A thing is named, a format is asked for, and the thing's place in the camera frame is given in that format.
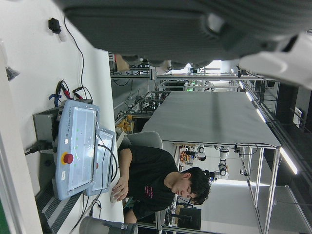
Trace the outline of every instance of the man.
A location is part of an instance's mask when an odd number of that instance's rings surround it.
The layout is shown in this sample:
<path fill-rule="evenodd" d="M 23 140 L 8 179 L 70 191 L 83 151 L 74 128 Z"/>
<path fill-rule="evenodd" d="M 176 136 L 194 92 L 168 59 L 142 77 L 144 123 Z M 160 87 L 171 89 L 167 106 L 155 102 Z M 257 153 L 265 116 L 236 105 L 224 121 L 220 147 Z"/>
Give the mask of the man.
<path fill-rule="evenodd" d="M 119 153 L 120 179 L 112 189 L 117 201 L 132 196 L 132 210 L 125 214 L 126 223 L 166 209 L 175 194 L 202 204 L 210 191 L 209 173 L 198 167 L 178 172 L 171 154 L 163 149 L 129 145 Z"/>

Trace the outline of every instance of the monitor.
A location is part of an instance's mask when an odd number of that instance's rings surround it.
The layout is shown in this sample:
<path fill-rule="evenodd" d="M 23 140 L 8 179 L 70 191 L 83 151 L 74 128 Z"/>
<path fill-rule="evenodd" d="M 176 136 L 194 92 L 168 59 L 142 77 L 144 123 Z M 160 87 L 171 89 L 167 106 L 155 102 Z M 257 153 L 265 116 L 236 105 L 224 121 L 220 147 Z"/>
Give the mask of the monitor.
<path fill-rule="evenodd" d="M 96 176 L 92 186 L 85 190 L 87 196 L 98 195 L 109 191 L 113 166 L 111 152 L 103 147 L 105 145 L 111 151 L 114 148 L 115 132 L 100 128 L 97 145 Z"/>
<path fill-rule="evenodd" d="M 64 200 L 94 184 L 99 108 L 67 100 L 59 114 L 53 186 L 56 197 Z"/>

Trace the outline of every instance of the gray chair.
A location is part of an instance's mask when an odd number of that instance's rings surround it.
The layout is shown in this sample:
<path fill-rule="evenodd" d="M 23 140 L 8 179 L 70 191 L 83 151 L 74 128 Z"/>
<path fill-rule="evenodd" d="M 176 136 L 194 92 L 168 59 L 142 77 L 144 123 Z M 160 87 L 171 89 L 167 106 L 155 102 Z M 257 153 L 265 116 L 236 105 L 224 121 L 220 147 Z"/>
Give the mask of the gray chair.
<path fill-rule="evenodd" d="M 141 145 L 162 149 L 162 140 L 157 132 L 141 132 L 124 136 L 119 149 L 128 148 L 128 145 Z"/>

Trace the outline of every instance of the gray cylinder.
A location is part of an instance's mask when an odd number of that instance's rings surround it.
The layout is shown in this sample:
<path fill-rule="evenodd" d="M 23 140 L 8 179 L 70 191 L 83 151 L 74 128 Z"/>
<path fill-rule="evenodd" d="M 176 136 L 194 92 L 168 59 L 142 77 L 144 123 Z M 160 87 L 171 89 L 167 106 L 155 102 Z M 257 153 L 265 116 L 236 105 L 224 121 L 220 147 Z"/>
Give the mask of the gray cylinder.
<path fill-rule="evenodd" d="M 79 228 L 79 234 L 137 234 L 137 225 L 111 222 L 85 217 Z"/>

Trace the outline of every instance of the man's hand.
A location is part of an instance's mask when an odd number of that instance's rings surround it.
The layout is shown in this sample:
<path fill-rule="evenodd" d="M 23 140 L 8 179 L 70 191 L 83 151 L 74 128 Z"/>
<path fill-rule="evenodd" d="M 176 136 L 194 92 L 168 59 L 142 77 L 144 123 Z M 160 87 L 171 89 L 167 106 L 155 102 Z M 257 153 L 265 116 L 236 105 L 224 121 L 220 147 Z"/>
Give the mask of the man's hand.
<path fill-rule="evenodd" d="M 129 179 L 126 176 L 120 177 L 118 183 L 112 189 L 112 193 L 116 194 L 114 198 L 117 198 L 117 201 L 121 201 L 126 198 L 129 188 L 128 188 Z"/>

